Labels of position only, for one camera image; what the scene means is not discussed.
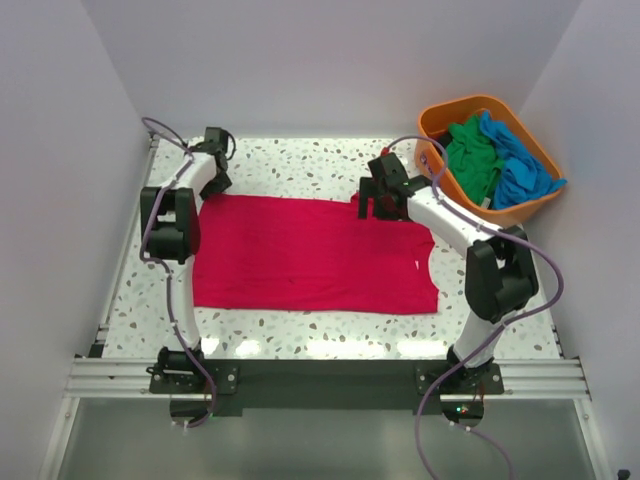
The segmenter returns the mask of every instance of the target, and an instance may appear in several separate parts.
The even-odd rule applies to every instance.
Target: red cloth
[[[436,312],[429,230],[360,220],[357,209],[355,199],[209,197],[200,211],[195,306]]]

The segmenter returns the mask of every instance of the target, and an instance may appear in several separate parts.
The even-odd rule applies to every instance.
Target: black mounting plate
[[[446,360],[205,360],[217,386],[216,416],[240,416],[245,408],[317,410],[410,410],[431,381],[446,371]],[[482,377],[484,393],[504,393],[500,367]],[[151,379],[152,394],[204,394],[192,375]],[[473,395],[473,389],[447,392]],[[173,400],[172,404],[189,402]],[[424,414],[439,414],[439,394]]]

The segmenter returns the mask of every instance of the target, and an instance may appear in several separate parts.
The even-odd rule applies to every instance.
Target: terrazzo table surface
[[[349,201],[366,162],[385,139],[238,139],[229,163],[230,194],[319,198]],[[396,153],[409,172],[413,142]],[[160,141],[148,184],[166,180],[182,162],[181,152]],[[203,350],[213,358],[444,358],[462,332],[469,307],[464,297],[462,257],[434,233],[429,259],[440,290],[439,311],[429,315],[381,315],[353,312],[287,312],[196,308]],[[169,332],[164,278],[160,269],[138,259],[136,223],[108,317],[103,358],[155,358]],[[543,303],[540,293],[528,308]],[[548,312],[514,324],[502,336],[497,359],[559,358]]]

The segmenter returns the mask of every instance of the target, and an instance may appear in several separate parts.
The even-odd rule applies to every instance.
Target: white enclosure wall
[[[0,478],[33,480],[148,137],[77,0],[0,2],[0,65]]]
[[[570,181],[528,230],[567,278],[554,319],[566,353],[582,358],[614,466],[630,468],[634,478],[640,473],[639,16],[634,0],[585,0],[522,110]]]
[[[372,136],[478,91],[519,109],[580,0],[83,2],[140,114]]]

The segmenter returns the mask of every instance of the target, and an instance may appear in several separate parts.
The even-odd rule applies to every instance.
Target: orange basket
[[[544,165],[544,168],[547,169],[547,172],[549,172],[554,180],[562,177],[560,168],[551,157],[547,155],[547,152],[542,149],[535,138],[533,138],[516,114],[497,98],[487,95],[474,95],[426,108],[418,119],[418,128],[420,129],[421,135],[437,139],[447,131],[449,124],[465,123],[472,115],[481,113],[484,110],[487,110],[491,114],[493,120],[502,120],[511,132],[527,147],[529,152]],[[429,168],[427,168],[421,160],[423,153],[427,158]],[[422,174],[427,177],[431,177],[431,172],[438,173],[444,165],[442,157],[436,148],[424,140],[416,143],[414,160]],[[457,204],[473,212],[480,218],[502,227],[510,227],[523,223],[545,203],[560,195],[560,192],[564,189],[564,187],[562,187],[544,197],[503,210],[489,210],[469,200],[469,197],[467,197],[460,185],[458,185],[458,182],[450,170],[447,170],[440,180],[440,188]]]

